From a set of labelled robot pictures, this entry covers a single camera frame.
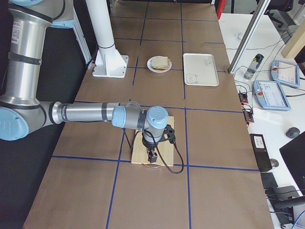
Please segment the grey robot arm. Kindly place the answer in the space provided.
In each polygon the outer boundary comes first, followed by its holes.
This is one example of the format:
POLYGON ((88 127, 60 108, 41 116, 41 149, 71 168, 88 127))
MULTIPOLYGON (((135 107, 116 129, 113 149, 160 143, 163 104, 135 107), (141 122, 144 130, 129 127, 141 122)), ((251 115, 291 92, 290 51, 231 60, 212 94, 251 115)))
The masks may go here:
POLYGON ((163 107, 144 110, 133 101, 63 104, 37 100, 46 29, 73 26, 73 1, 11 0, 8 9, 13 15, 13 28, 7 84, 0 97, 1 139, 14 141, 63 122, 111 122, 141 132, 148 161, 154 163, 160 157, 158 144, 169 132, 168 113, 163 107))

